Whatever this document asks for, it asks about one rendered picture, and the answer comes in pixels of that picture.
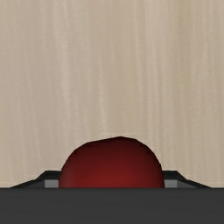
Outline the red tomato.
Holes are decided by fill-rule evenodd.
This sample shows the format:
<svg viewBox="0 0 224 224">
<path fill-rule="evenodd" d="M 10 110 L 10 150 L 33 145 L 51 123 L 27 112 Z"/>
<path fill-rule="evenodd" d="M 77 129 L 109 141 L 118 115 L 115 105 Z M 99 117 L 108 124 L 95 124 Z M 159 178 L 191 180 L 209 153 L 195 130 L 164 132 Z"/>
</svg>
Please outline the red tomato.
<svg viewBox="0 0 224 224">
<path fill-rule="evenodd" d="M 83 144 L 68 157 L 60 188 L 163 188 L 161 164 L 153 151 L 133 138 L 113 137 Z"/>
</svg>

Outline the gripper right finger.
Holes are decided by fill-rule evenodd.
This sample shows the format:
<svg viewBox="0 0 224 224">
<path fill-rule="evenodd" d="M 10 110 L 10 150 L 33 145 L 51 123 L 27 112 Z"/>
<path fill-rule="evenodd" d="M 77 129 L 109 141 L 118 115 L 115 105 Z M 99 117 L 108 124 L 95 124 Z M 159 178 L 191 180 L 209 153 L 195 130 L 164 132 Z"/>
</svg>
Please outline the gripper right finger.
<svg viewBox="0 0 224 224">
<path fill-rule="evenodd" d="M 186 179 L 178 171 L 163 171 L 166 188 L 207 188 L 207 185 Z"/>
</svg>

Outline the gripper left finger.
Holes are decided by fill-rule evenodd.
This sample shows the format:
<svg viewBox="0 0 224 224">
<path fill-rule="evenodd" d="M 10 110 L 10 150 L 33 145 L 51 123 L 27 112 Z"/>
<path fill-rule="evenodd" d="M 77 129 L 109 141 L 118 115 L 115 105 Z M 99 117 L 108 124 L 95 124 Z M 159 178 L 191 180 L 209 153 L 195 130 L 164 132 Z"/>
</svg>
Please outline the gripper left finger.
<svg viewBox="0 0 224 224">
<path fill-rule="evenodd" d="M 60 171 L 44 171 L 37 178 L 14 185 L 14 188 L 58 188 Z"/>
</svg>

